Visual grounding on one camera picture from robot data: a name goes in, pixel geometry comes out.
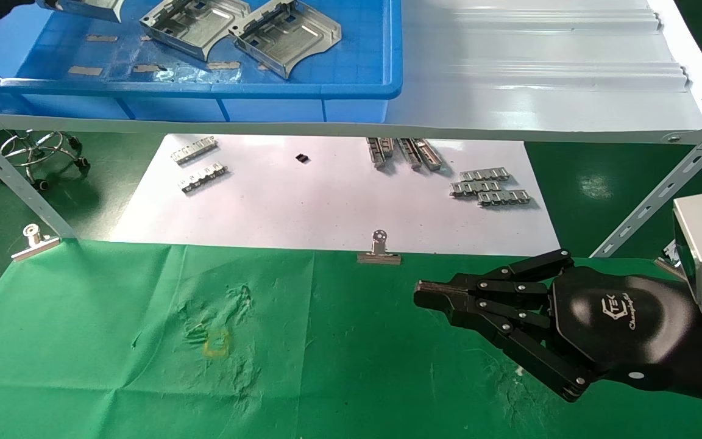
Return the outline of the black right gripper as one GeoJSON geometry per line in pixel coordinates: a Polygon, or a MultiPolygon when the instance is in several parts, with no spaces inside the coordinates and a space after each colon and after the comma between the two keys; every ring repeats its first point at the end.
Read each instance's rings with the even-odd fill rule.
{"type": "Polygon", "coordinates": [[[566,402],[576,402],[598,378],[642,391],[672,389],[672,356],[696,319],[688,286],[573,266],[572,254],[560,248],[484,274],[419,280],[415,304],[479,333],[566,402]],[[556,328],[547,316],[491,300],[547,294],[551,279],[556,328]],[[588,365],[555,352],[556,329],[588,365]]]}

